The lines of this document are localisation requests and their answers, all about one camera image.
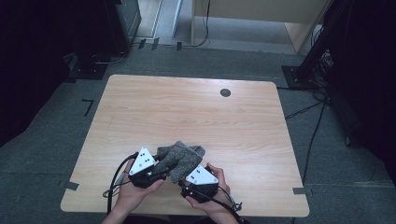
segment gray glove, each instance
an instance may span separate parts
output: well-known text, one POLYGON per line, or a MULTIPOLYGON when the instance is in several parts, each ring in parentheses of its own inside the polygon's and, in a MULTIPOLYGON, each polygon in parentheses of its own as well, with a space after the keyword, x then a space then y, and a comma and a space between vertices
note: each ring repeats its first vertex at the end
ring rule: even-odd
POLYGON ((170 147, 158 147, 157 156, 163 159, 154 166, 153 173, 175 166, 169 175, 172 177, 172 182, 176 184, 198 166, 204 155, 205 150, 202 147, 187 147, 181 141, 177 141, 170 147))

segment white triangular label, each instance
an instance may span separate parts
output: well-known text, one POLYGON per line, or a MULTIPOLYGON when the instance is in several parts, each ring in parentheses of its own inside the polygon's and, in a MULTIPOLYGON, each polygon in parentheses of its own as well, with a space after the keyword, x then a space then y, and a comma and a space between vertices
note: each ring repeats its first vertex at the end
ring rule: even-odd
POLYGON ((189 175, 186 180, 194 185, 216 184, 218 179, 210 174, 203 166, 198 165, 189 175))
POLYGON ((134 160, 131 170, 129 170, 129 175, 135 175, 154 164, 155 160, 149 153, 148 149, 146 147, 142 147, 139 151, 139 155, 137 155, 134 160))

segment black stand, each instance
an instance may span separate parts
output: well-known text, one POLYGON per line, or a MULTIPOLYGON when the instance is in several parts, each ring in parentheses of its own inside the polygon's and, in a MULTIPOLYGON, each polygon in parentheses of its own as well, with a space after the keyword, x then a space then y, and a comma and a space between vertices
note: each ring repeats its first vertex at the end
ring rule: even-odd
POLYGON ((326 43, 332 37, 332 30, 341 22, 343 13, 346 12, 351 0, 345 0, 335 6, 334 13, 329 18, 326 27, 318 37, 314 46, 309 50, 303 63, 300 66, 282 66, 283 75, 285 76, 288 86, 292 90, 312 90, 317 89, 318 86, 311 83, 312 70, 317 63, 317 60, 326 50, 326 43))
POLYGON ((69 81, 74 79, 102 80, 107 69, 106 63, 95 63, 93 58, 86 56, 90 54, 81 53, 69 75, 69 81))

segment wooden table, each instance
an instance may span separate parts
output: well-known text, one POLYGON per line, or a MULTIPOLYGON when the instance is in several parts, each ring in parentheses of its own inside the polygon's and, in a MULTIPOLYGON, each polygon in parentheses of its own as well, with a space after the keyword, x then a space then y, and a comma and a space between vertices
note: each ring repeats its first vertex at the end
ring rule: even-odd
MULTIPOLYGON (((293 193, 302 181, 274 83, 126 75, 106 85, 70 179, 79 188, 66 190, 62 209, 105 212, 102 193, 122 160, 142 146, 155 155, 177 140, 204 147, 201 164, 224 169, 232 196, 243 202, 241 216, 308 215, 305 195, 293 193)), ((203 214, 179 193, 167 178, 134 212, 203 214)))

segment hand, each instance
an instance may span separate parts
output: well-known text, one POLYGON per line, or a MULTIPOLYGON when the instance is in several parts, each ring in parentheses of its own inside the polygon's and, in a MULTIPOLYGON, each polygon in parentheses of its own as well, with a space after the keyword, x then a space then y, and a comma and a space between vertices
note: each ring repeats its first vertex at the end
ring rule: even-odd
MULTIPOLYGON (((125 167, 125 176, 121 183, 130 182, 128 178, 129 170, 131 169, 134 159, 128 161, 125 167)), ((133 183, 127 183, 120 186, 119 198, 117 199, 116 205, 110 214, 106 217, 103 223, 122 223, 128 215, 136 209, 139 204, 143 202, 145 197, 156 191, 164 180, 160 179, 154 182, 150 187, 146 189, 137 188, 133 183)))
MULTIPOLYGON (((219 180, 219 186, 225 189, 229 194, 230 194, 230 187, 225 183, 225 177, 224 177, 224 172, 221 168, 215 167, 212 164, 208 163, 207 164, 209 168, 212 170, 213 173, 217 176, 217 179, 219 180)), ((227 198, 224 192, 219 191, 214 199, 226 203, 229 206, 231 206, 230 200, 227 198)), ((238 223, 235 219, 235 217, 223 206, 214 203, 214 202, 207 202, 207 203, 198 203, 196 200, 194 200, 192 197, 187 196, 186 200, 191 204, 191 207, 201 209, 207 213, 207 215, 216 223, 222 224, 222 223, 227 223, 227 224, 232 224, 232 223, 238 223)))

